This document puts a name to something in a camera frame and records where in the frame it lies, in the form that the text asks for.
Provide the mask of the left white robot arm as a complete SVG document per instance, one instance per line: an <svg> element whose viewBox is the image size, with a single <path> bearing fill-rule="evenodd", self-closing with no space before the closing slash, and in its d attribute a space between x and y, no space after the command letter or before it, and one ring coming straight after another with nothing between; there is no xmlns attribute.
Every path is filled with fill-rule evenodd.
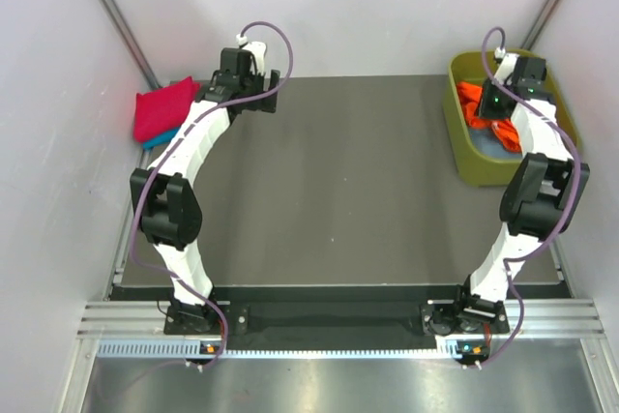
<svg viewBox="0 0 619 413"><path fill-rule="evenodd" d="M202 212L194 180L220 136L243 111L273 113L277 97L264 97L280 81L265 68L267 46L249 42L221 52L220 67L201 84L185 122L164 151L130 178L138 230L160 255L173 283L164 330L169 335L213 334L222 323L200 256Z"/></svg>

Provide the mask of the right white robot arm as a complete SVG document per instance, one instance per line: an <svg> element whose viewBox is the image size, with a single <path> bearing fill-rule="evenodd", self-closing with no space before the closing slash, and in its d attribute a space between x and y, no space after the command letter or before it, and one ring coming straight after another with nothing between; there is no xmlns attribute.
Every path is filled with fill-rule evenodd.
<svg viewBox="0 0 619 413"><path fill-rule="evenodd" d="M545 60L502 47L494 60L497 69L484 83L479 114L514 126L521 162L502 196L501 229L484 262L457 286L453 301L420 308L424 332L437 337L508 333L504 301L515 276L567 229L590 174L558 126Z"/></svg>

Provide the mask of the light blue t shirt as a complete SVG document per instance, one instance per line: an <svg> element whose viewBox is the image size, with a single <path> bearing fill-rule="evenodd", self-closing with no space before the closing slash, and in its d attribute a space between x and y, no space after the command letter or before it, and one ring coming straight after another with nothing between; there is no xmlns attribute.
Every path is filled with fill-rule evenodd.
<svg viewBox="0 0 619 413"><path fill-rule="evenodd" d="M469 137L473 146L484 156L497 160L519 160L519 152L508 151L491 129L469 128Z"/></svg>

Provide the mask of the olive green plastic bin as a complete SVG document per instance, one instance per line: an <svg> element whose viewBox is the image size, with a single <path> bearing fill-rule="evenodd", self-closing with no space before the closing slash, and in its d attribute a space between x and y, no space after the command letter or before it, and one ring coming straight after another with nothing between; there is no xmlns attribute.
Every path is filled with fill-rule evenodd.
<svg viewBox="0 0 619 413"><path fill-rule="evenodd" d="M497 69L494 51L464 52L449 66L443 110L458 174L473 187L542 185L546 191L568 193L580 184L585 171L571 116L545 59L530 51L507 51L520 55L511 83L496 85L514 100L510 119L477 116L483 83L487 78L492 81ZM508 151L519 152L521 158L482 155L471 142L469 128L491 129Z"/></svg>

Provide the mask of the folded pink t shirt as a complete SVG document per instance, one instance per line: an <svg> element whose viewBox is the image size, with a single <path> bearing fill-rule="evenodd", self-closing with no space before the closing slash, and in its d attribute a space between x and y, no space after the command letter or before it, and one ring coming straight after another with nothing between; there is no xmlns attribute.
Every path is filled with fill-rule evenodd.
<svg viewBox="0 0 619 413"><path fill-rule="evenodd" d="M200 84L190 76L158 90L135 95L133 138L147 142L179 128L186 120Z"/></svg>

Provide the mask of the folded teal t shirt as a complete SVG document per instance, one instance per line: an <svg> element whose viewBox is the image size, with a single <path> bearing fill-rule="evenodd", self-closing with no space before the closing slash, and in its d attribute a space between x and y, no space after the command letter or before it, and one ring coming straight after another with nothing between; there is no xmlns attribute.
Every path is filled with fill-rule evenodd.
<svg viewBox="0 0 619 413"><path fill-rule="evenodd" d="M174 128L171 130L168 130L164 133L158 134L155 137L146 140L145 142L142 143L142 148L145 151L149 151L152 150L155 147L164 145L164 144L168 144L174 137L175 135L179 132L178 128Z"/></svg>

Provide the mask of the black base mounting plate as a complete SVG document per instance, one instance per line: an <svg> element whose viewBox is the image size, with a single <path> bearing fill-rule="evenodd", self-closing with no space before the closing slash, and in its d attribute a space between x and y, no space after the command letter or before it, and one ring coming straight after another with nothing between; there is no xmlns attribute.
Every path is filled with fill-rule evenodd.
<svg viewBox="0 0 619 413"><path fill-rule="evenodd" d="M447 301L414 302L232 302L220 305L231 336L267 329L402 330L413 336L506 335L510 331L505 307L467 307Z"/></svg>

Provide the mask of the aluminium frame rail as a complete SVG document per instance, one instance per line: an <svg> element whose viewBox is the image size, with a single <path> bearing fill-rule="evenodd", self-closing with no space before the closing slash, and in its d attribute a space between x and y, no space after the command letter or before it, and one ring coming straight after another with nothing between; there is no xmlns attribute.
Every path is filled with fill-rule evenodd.
<svg viewBox="0 0 619 413"><path fill-rule="evenodd" d="M231 332L243 333L256 328L257 323L319 327L365 328L389 321L400 321L410 328L420 328L423 318L415 306L398 310L384 303L376 310L307 310L304 313L283 313L282 306L268 304L264 314L257 304L243 304L238 310L226 308L224 315ZM604 336L603 324L594 304L585 300L527 300L521 310L515 301L506 304L504 322L509 333L526 339L590 339ZM103 302L86 306L77 334L83 338L147 338L163 334L162 310L149 302Z"/></svg>

